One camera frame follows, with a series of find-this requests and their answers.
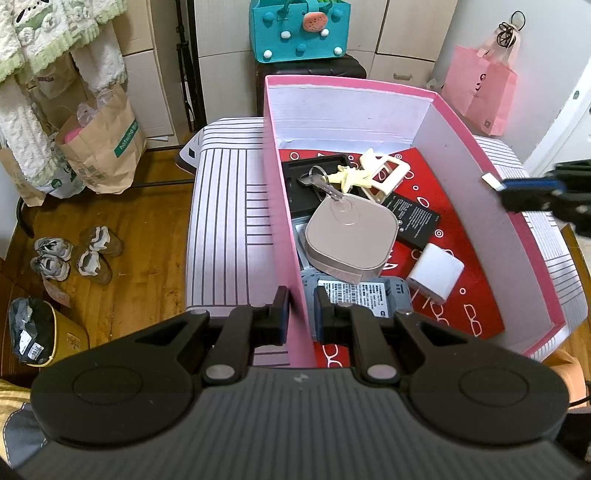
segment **pink paper bag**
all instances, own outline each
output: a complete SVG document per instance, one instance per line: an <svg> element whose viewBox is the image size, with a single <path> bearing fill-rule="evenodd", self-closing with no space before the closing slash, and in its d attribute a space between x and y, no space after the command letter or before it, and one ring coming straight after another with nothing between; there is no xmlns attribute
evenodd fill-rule
<svg viewBox="0 0 591 480"><path fill-rule="evenodd" d="M468 113L490 63L490 60L479 57L475 48L456 46L441 94L460 114Z"/></svg>
<svg viewBox="0 0 591 480"><path fill-rule="evenodd" d="M496 43L500 32L497 30L478 51L456 47L443 88L448 103L488 135L505 131L517 86L512 66L521 36L515 28L515 43L507 49Z"/></svg>

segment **red cloth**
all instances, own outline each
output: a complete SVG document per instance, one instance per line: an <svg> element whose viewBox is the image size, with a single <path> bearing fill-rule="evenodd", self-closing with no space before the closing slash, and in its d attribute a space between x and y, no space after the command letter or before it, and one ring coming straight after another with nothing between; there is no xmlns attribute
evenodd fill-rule
<svg viewBox="0 0 591 480"><path fill-rule="evenodd" d="M279 150L279 152L281 161L290 161L296 157L293 150ZM334 154L334 152L316 150L297 150L295 153L299 155L299 158L317 157L318 154ZM415 312L482 339L501 333L505 329L501 314L476 252L452 203L416 148L398 153L402 155L402 159L406 163L410 164L411 170L396 189L396 193L441 214L441 221L430 242L452 253L465 266L444 305L436 305L430 299L411 290ZM349 160L359 164L360 156L360 154L349 154ZM418 250L413 251L400 242L396 242L382 275L406 278L420 253ZM331 367L338 366L334 361L341 362L343 366L345 366L345 361L348 364L348 354L345 360L346 352L342 346L339 347L339 353L335 357L331 357L335 353L333 345L326 345L323 349L321 345L315 344L314 348L319 367L328 367L329 363L331 363Z"/></svg>

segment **hanging towel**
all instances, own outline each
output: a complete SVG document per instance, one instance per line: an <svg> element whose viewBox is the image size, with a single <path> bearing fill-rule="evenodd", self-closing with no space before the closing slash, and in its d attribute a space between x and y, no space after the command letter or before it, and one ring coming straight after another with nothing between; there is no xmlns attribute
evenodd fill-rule
<svg viewBox="0 0 591 480"><path fill-rule="evenodd" d="M25 62L7 0L0 0L0 82Z"/></svg>
<svg viewBox="0 0 591 480"><path fill-rule="evenodd" d="M58 159L14 76L0 83L0 129L25 178L34 186L51 182Z"/></svg>
<svg viewBox="0 0 591 480"><path fill-rule="evenodd" d="M92 0L93 14L100 24L106 24L127 10L127 0Z"/></svg>
<svg viewBox="0 0 591 480"><path fill-rule="evenodd" d="M65 53L76 39L61 0L9 0L12 24L33 74Z"/></svg>
<svg viewBox="0 0 591 480"><path fill-rule="evenodd" d="M100 28L100 35L95 41L72 51L72 58L95 96L102 89L115 83L121 85L127 79L125 63L112 22Z"/></svg>
<svg viewBox="0 0 591 480"><path fill-rule="evenodd" d="M99 36L99 24L95 20L92 0L63 0L70 32L76 39L76 47L88 45Z"/></svg>

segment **teal felt bag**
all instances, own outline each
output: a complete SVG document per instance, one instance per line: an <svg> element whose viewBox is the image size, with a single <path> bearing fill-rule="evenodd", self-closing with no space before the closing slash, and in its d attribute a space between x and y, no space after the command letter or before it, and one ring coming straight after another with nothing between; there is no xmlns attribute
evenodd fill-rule
<svg viewBox="0 0 591 480"><path fill-rule="evenodd" d="M331 59L347 52L351 5L317 0L251 0L257 61Z"/></svg>

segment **phone battery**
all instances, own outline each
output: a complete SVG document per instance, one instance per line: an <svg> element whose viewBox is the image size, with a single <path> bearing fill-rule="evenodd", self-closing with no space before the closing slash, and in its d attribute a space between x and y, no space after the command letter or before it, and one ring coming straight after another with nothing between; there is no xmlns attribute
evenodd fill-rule
<svg viewBox="0 0 591 480"><path fill-rule="evenodd" d="M398 193L391 193L382 203L398 219L397 241L423 250L437 229L441 215Z"/></svg>

